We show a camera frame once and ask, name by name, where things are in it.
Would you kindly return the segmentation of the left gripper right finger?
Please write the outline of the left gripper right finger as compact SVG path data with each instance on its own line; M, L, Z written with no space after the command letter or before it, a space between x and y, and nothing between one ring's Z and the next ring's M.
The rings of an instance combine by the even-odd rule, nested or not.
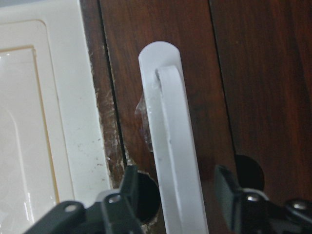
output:
M278 206L262 191L242 188L232 172L222 165L215 167L214 187L226 225L235 234L312 232L311 201L295 198Z

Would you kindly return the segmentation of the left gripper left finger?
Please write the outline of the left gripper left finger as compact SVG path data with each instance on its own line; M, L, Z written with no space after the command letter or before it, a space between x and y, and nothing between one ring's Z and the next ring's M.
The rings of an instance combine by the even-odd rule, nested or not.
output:
M138 205L137 166L127 166L118 190L100 193L85 208L78 201L64 201L31 226L28 234L141 234L136 216Z

